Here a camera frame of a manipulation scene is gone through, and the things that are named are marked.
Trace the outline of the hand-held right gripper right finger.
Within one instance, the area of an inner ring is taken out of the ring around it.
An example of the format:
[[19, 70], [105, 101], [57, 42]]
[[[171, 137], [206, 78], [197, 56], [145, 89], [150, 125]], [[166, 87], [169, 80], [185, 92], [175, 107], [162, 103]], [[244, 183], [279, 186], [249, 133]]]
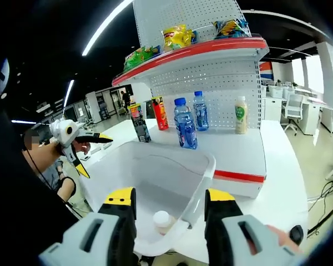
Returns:
[[205, 240], [209, 265], [297, 265], [297, 253], [224, 191], [205, 191]]

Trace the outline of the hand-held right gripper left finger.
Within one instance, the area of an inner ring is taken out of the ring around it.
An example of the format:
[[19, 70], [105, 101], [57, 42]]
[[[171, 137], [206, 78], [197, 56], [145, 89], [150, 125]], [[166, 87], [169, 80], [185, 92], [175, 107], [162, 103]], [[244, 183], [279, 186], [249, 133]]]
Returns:
[[98, 212], [86, 215], [63, 240], [39, 255], [41, 265], [137, 265], [134, 187], [110, 193]]

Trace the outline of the person's left hand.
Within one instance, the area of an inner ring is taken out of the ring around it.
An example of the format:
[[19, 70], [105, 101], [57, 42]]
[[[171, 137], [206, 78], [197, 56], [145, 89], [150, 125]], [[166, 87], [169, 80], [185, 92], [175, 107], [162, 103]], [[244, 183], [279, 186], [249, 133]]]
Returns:
[[83, 152], [85, 155], [88, 154], [90, 151], [90, 143], [89, 142], [82, 142], [79, 143], [76, 140], [72, 142], [74, 149], [76, 152]]

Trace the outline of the person's right hand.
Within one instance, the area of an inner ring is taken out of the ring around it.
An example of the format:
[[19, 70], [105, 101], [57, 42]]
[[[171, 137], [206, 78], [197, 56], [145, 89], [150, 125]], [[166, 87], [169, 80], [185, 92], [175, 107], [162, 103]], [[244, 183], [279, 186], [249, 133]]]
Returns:
[[278, 242], [280, 246], [288, 246], [291, 248], [294, 252], [302, 253], [302, 250], [299, 248], [299, 246], [290, 239], [290, 237], [282, 230], [273, 227], [271, 225], [267, 225], [268, 229], [274, 232], [278, 237]]

